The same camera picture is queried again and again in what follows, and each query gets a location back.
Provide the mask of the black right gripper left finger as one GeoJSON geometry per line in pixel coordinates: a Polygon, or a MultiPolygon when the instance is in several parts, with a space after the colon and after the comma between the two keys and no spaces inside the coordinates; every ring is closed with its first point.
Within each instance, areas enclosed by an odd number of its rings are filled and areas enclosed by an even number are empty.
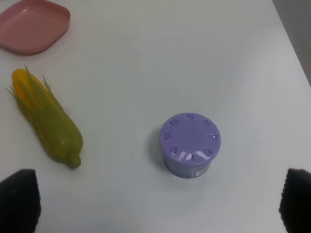
{"type": "Polygon", "coordinates": [[[41,215],[34,169],[21,169],[0,183],[0,231],[33,233],[41,215]]]}

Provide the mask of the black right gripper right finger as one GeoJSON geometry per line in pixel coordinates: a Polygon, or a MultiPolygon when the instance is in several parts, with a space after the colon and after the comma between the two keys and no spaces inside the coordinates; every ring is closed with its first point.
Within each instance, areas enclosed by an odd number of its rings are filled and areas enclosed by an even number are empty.
{"type": "Polygon", "coordinates": [[[311,231],[311,174],[303,169],[287,171],[279,206],[288,233],[311,231]]]}

